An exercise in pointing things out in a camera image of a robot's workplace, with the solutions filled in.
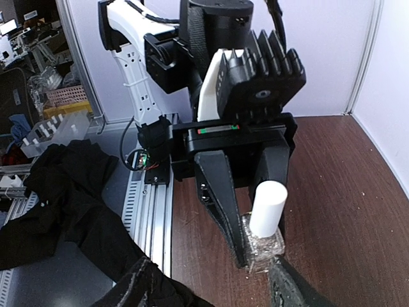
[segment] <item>blue cloth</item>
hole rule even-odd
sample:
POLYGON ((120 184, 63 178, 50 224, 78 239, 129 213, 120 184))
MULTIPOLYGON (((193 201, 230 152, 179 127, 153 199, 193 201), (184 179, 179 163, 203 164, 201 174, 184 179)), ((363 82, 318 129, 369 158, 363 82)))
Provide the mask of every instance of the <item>blue cloth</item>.
POLYGON ((20 146, 23 142, 23 139, 30 133, 31 127, 27 121, 27 118, 24 114, 14 114, 8 118, 14 125, 12 126, 11 133, 13 136, 14 141, 8 145, 7 151, 16 144, 20 146))

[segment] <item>robotic arm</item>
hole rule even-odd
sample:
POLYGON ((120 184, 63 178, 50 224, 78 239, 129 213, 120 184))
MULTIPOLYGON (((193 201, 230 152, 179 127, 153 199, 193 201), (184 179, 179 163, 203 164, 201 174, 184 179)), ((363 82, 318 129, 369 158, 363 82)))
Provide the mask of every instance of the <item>robotic arm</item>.
POLYGON ((102 41, 129 88, 140 144, 176 179, 196 178, 239 267, 247 258, 235 188, 249 186, 254 200, 261 182, 286 184, 297 125, 282 109, 306 81, 297 52, 286 50, 277 0, 266 1, 277 31, 258 37, 248 0, 181 0, 179 20, 137 0, 99 3, 102 41), (194 121, 170 125, 148 78, 166 93, 187 87, 194 121))

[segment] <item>brown wood surface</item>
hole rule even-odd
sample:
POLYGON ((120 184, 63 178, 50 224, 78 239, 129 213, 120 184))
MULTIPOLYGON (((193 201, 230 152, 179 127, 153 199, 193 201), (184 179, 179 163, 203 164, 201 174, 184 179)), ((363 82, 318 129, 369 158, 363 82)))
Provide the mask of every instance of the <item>brown wood surface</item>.
MULTIPOLYGON (((297 122, 287 259, 336 306, 409 306, 409 201, 394 175, 352 117, 297 122)), ((192 179, 175 183, 173 217, 174 279, 216 306, 269 306, 267 277, 236 269, 192 179)))

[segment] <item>clear plastic bin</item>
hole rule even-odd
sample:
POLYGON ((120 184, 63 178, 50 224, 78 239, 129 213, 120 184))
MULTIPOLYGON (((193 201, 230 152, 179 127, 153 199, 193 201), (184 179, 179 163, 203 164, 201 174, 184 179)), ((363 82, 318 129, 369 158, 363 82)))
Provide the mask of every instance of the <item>clear plastic bin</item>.
POLYGON ((84 139, 89 128, 88 111, 61 114, 61 116, 63 117, 62 121, 56 116, 57 123, 50 119, 34 126, 26 137, 29 144, 21 146, 21 150, 27 158, 41 155, 51 144, 68 145, 73 139, 84 139), (49 122, 57 129, 55 132, 49 127, 49 122), (40 126, 43 126, 50 136, 47 136, 47 132, 44 132, 40 126))

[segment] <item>black cloth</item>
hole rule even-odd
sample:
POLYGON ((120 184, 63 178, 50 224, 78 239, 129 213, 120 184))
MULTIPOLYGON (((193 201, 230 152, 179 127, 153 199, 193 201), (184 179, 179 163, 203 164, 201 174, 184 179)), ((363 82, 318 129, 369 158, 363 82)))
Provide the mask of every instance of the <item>black cloth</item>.
POLYGON ((211 306, 185 286, 165 277, 147 260, 121 218, 102 201, 102 189, 117 162, 118 158, 103 153, 90 141, 48 147, 24 181, 37 194, 39 202, 0 230, 0 270, 52 256, 64 232, 66 241, 76 243, 115 282, 132 275, 132 269, 146 265, 143 278, 132 285, 135 289, 146 289, 148 299, 155 302, 146 306, 211 306))

